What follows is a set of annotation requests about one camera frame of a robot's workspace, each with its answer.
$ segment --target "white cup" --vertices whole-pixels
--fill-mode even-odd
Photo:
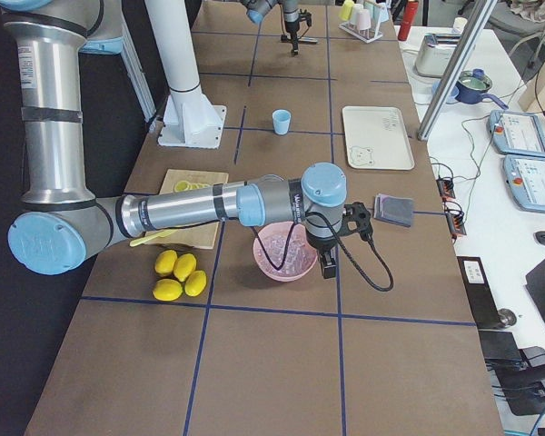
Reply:
[[[277,109],[272,113],[272,125],[276,134],[287,134],[291,124],[291,113],[284,109]]]
[[[353,5],[352,14],[349,17],[349,26],[355,27],[357,25],[357,14],[360,13],[360,11],[363,10],[363,5],[356,3]]]
[[[455,35],[462,35],[464,27],[468,23],[468,20],[462,16],[454,18],[454,24],[452,25],[452,33]]]
[[[372,27],[372,14],[368,9],[362,9],[357,13],[357,30],[363,32]]]

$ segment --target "ice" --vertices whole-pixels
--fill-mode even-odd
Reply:
[[[282,261],[286,240],[286,235],[281,234],[275,234],[263,239],[264,248],[275,265],[279,265]],[[315,254],[307,245],[307,242],[302,237],[293,235],[289,242],[286,261],[280,271],[276,271],[268,263],[262,248],[258,249],[257,255],[262,258],[261,265],[268,273],[283,277],[292,277],[307,270],[315,261]]]

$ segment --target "blue pot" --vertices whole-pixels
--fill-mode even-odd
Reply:
[[[480,68],[463,71],[456,86],[458,86],[459,91],[456,99],[459,102],[476,104],[480,103],[484,98],[490,98],[500,109],[509,109],[499,97],[487,93],[492,88],[492,80]]]

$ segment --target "white tray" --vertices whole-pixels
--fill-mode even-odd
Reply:
[[[408,134],[397,107],[345,106],[347,161],[363,170],[411,170]]]

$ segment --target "label sticker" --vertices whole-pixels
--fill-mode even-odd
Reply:
[[[22,89],[36,88],[35,52],[32,46],[18,47],[18,66]]]
[[[464,261],[464,271],[469,279],[469,283],[484,284],[481,266],[478,262]]]

